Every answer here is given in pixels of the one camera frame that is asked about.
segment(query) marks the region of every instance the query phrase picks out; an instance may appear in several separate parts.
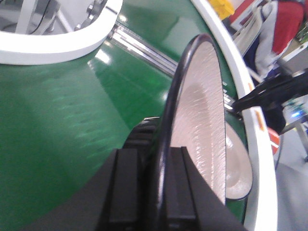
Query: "red object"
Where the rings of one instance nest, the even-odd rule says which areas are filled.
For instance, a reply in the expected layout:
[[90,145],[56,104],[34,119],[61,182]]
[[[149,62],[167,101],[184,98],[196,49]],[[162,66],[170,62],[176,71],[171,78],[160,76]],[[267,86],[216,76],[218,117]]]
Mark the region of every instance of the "red object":
[[304,19],[303,5],[293,1],[279,1],[272,51],[280,54],[297,34]]
[[276,131],[274,131],[271,128],[268,128],[269,131],[269,139],[270,139],[270,144],[271,144],[271,150],[273,152],[273,155],[276,154],[278,148],[279,148],[279,135]]

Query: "machine part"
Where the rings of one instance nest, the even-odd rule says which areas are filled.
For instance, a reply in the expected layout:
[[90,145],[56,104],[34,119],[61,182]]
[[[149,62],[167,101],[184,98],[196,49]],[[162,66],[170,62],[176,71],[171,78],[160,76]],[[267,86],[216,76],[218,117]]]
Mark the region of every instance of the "machine part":
[[38,0],[24,0],[23,1],[23,5],[20,10],[20,15],[19,15],[15,33],[17,34],[27,34],[28,33],[29,26],[32,21],[32,16],[36,9],[37,3],[38,3]]
[[115,24],[113,32],[110,35],[110,39],[113,43],[122,47],[127,52],[143,59],[170,77],[174,76],[178,65],[177,62],[147,44],[137,34],[119,22]]
[[154,134],[159,123],[160,117],[145,118],[133,128],[123,145],[123,148],[136,149],[138,151],[138,158],[142,168],[145,168],[147,160],[151,158],[150,148],[153,145]]
[[[224,128],[224,108],[223,108],[223,92],[222,92],[222,82],[220,75],[217,75],[216,72],[211,73],[212,69],[208,69],[207,65],[204,65],[205,61],[208,61],[208,59],[205,58],[205,56],[208,56],[208,59],[211,60],[212,57],[216,58],[216,52],[213,47],[212,41],[208,35],[202,34],[194,39],[189,43],[189,45],[186,47],[182,58],[180,60],[180,63],[177,67],[174,79],[172,81],[169,95],[166,101],[166,107],[165,111],[162,117],[162,124],[161,127],[164,128],[164,130],[160,134],[160,140],[158,141],[160,143],[158,153],[155,156],[154,167],[152,169],[152,177],[151,177],[151,185],[149,188],[149,195],[147,200],[147,217],[151,217],[152,219],[148,221],[146,225],[146,230],[149,231],[156,231],[160,230],[161,227],[163,227],[163,223],[161,221],[161,217],[164,213],[164,182],[165,182],[165,171],[166,171],[166,159],[167,155],[169,155],[169,149],[170,146],[173,147],[179,147],[180,146],[188,146],[190,144],[189,141],[181,142],[181,139],[178,139],[179,134],[185,135],[185,132],[188,132],[190,134],[194,133],[193,131],[188,130],[182,130],[180,129],[181,125],[184,126],[183,123],[180,123],[180,116],[181,113],[178,114],[178,112],[183,112],[183,110],[178,111],[178,109],[184,109],[184,111],[187,111],[185,109],[185,106],[181,106],[183,103],[188,100],[190,101],[190,97],[186,99],[188,94],[186,94],[188,91],[186,89],[190,89],[191,87],[204,87],[205,83],[201,83],[200,81],[207,82],[208,79],[204,78],[204,75],[209,74],[211,77],[213,77],[212,81],[215,83],[216,81],[219,81],[220,84],[218,87],[220,89],[216,89],[216,95],[217,95],[217,102],[216,102],[216,111],[219,112],[219,116],[216,118],[216,122],[219,123],[219,125],[214,123],[212,116],[212,112],[209,113],[209,119],[213,124],[212,127],[216,128],[216,134],[213,134],[212,130],[208,127],[208,123],[205,124],[206,131],[213,136],[210,136],[210,140],[214,141],[214,139],[217,140],[217,145],[215,145],[214,149],[206,149],[206,147],[202,146],[201,148],[204,149],[204,154],[206,156],[215,155],[213,162],[211,162],[211,169],[213,170],[213,173],[211,173],[212,177],[219,182],[219,186],[216,183],[207,182],[212,189],[216,192],[218,197],[223,201],[222,199],[222,193],[224,196],[225,193],[225,162],[219,162],[218,156],[220,160],[225,160],[225,128]],[[198,104],[198,101],[194,102],[195,106],[198,106],[200,110],[203,112],[204,110],[207,110],[205,107],[206,104],[204,104],[204,101],[201,100],[201,104]],[[195,153],[195,149],[188,147],[188,152],[192,156],[192,159],[194,159],[193,156],[197,156],[198,153]],[[204,167],[208,163],[208,160],[206,160],[206,163],[199,164],[199,167]],[[202,170],[203,168],[198,168],[198,170],[201,172],[201,174],[204,173]]]
[[299,138],[300,138],[300,140],[301,140],[301,142],[304,146],[304,149],[306,151],[306,154],[307,154],[307,156],[304,159],[305,162],[308,162],[308,134],[307,134],[307,127],[304,125],[304,123],[307,122],[307,121],[308,121],[308,115],[302,115],[296,121],[294,121],[294,122],[288,124],[287,126],[285,126],[285,128],[282,131],[282,134],[284,134],[284,133],[286,133],[286,132],[288,132],[288,131],[290,131],[294,128],[296,129],[296,132],[298,133],[298,136],[299,136]]
[[[205,183],[185,147],[171,148],[167,158],[166,213],[159,230],[247,231]],[[142,181],[148,178],[139,168],[137,149],[114,150],[80,191],[21,230],[147,230],[143,198],[150,182]]]
[[272,108],[284,102],[308,94],[307,69],[296,77],[275,77],[257,85],[248,95],[232,104],[234,112],[261,106]]
[[86,55],[106,39],[115,24],[122,3],[122,0],[104,1],[104,8],[95,22],[72,33],[36,36],[0,32],[0,63],[53,64]]
[[284,134],[282,134],[281,138],[280,138],[280,145],[279,145],[279,151],[278,151],[278,158],[277,158],[277,161],[276,161],[276,164],[275,164],[275,171],[277,171],[278,164],[280,162],[280,157],[281,157],[282,148],[283,148],[283,140],[284,140]]
[[30,32],[31,35],[42,35],[49,29],[52,31],[56,15],[60,9],[60,4],[55,0],[48,1],[42,18],[36,28]]
[[69,18],[66,17],[65,13],[62,11],[61,8],[56,15],[56,20],[62,26],[62,29],[65,33],[69,33],[69,32],[74,31],[73,23],[71,22],[71,20]]
[[87,8],[88,17],[82,23],[77,24],[75,26],[75,31],[86,28],[87,26],[92,24],[101,14],[106,3],[107,0],[102,0],[102,1],[95,0],[93,3],[91,3]]

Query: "red cloth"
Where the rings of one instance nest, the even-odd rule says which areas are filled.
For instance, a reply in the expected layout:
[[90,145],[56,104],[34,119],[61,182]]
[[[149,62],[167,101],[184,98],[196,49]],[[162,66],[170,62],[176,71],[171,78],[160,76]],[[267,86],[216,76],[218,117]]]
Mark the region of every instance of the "red cloth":
[[295,37],[304,19],[304,7],[293,1],[278,2],[272,51],[280,54]]

